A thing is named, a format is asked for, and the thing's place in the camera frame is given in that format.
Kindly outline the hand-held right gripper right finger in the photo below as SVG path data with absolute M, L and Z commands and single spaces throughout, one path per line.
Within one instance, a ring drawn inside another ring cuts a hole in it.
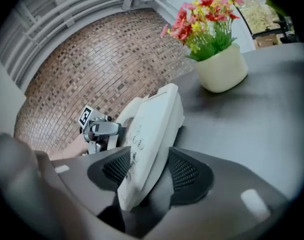
M 171 206 L 194 204 L 204 198 L 214 185 L 212 169 L 177 148 L 169 148 L 168 168 L 174 189 Z

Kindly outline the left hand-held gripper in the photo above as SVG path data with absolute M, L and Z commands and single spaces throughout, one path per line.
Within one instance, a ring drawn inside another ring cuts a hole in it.
M 112 118 L 86 105 L 78 119 L 80 134 L 88 143 L 87 154 L 95 154 L 107 149 L 110 136 L 121 132 L 122 125 L 112 122 Z

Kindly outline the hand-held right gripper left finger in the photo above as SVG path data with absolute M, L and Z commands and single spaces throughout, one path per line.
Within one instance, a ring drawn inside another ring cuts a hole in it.
M 131 166 L 131 148 L 113 149 L 101 160 L 92 163 L 87 175 L 98 188 L 116 192 Z

